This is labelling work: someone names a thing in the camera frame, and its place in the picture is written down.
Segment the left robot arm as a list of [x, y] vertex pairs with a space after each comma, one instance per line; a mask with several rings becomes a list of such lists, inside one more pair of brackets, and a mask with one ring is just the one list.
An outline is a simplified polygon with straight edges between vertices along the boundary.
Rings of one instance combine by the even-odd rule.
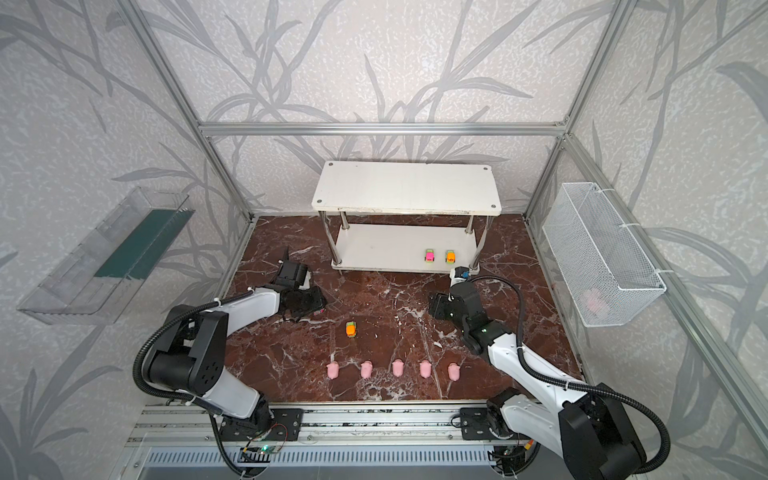
[[304, 318], [325, 308], [317, 286], [307, 289], [259, 287], [197, 307], [178, 305], [140, 347], [133, 380], [144, 393], [205, 408], [214, 415], [256, 424], [268, 404], [225, 367], [230, 334], [278, 313]]

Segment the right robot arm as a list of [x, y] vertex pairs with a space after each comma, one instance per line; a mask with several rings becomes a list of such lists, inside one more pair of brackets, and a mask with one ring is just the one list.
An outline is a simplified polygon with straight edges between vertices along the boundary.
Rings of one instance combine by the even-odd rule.
[[525, 435], [558, 454], [575, 479], [626, 479], [647, 455], [624, 405], [576, 389], [575, 378], [518, 341], [505, 323], [490, 318], [472, 282], [429, 295], [429, 314], [451, 322], [471, 353], [512, 377], [524, 391], [489, 402], [497, 435]]

